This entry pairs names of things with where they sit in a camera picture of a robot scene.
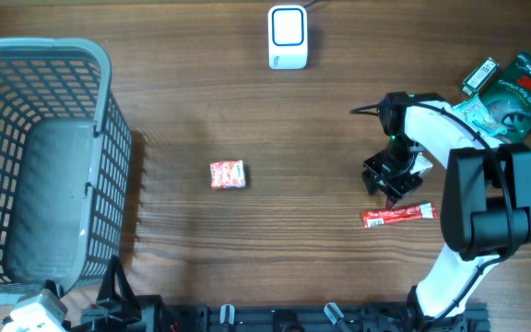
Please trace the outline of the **red snack stick packet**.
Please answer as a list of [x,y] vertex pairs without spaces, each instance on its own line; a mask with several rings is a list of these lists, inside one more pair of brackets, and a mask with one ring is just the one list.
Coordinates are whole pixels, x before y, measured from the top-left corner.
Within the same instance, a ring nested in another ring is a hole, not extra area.
[[432,203],[423,203],[397,209],[372,210],[363,212],[362,224],[364,228],[368,229],[411,219],[437,218],[438,216],[434,205]]

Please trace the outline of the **mint toilet wipes pack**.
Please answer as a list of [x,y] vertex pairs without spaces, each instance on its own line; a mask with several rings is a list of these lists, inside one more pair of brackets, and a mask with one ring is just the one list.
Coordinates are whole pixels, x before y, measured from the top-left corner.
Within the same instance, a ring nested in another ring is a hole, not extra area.
[[503,136],[507,128],[498,124],[478,96],[452,107],[452,112],[485,136]]

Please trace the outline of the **green white gum box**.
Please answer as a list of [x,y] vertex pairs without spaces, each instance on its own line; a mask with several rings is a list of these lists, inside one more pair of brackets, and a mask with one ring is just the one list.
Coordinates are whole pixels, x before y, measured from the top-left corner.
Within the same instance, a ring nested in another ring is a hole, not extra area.
[[462,93],[469,98],[475,97],[497,72],[499,66],[494,59],[487,58],[463,80]]

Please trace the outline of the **red white tissue pack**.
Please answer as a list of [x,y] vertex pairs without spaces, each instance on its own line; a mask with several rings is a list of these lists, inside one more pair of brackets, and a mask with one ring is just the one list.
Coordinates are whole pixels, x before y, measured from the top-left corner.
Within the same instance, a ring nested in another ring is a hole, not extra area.
[[212,189],[244,188],[247,185],[242,160],[224,160],[209,165]]

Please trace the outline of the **green grip gloves package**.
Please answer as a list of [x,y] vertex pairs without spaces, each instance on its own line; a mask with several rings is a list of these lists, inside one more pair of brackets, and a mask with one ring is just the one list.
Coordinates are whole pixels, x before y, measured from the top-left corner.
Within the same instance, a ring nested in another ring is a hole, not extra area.
[[505,143],[522,142],[531,132],[531,53],[519,53],[479,98],[506,129],[497,137]]

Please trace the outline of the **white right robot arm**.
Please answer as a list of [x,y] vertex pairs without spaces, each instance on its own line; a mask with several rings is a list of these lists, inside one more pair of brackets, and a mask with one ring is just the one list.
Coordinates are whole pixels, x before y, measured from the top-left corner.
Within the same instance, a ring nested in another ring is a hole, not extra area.
[[422,185],[432,167],[425,153],[446,170],[444,246],[399,313],[380,321],[403,331],[471,331],[487,323],[486,310],[468,310],[466,301],[489,271],[531,243],[530,148],[480,133],[436,93],[390,92],[353,112],[377,117],[389,138],[362,173],[370,195],[384,193],[388,211]]

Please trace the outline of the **white barcode scanner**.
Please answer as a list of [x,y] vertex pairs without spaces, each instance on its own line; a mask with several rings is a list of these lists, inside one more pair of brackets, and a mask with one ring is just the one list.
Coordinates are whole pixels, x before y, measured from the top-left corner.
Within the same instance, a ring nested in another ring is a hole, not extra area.
[[303,69],[308,62],[308,15],[304,6],[269,9],[268,63],[273,70]]

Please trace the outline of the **grey plastic shopping basket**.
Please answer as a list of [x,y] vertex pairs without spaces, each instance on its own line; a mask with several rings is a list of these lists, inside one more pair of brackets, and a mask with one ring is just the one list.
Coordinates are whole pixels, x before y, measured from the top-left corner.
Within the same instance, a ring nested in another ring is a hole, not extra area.
[[99,283],[121,246],[133,138],[80,38],[0,39],[0,305]]

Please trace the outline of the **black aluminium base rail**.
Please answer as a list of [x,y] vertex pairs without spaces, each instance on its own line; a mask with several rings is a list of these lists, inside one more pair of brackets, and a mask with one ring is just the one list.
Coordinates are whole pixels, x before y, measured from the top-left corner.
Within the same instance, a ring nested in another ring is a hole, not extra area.
[[261,306],[225,304],[168,305],[159,295],[138,296],[140,316],[124,321],[103,307],[82,312],[74,331],[489,331],[487,305],[471,303],[459,315],[435,320],[423,317],[410,302],[369,302],[360,305]]

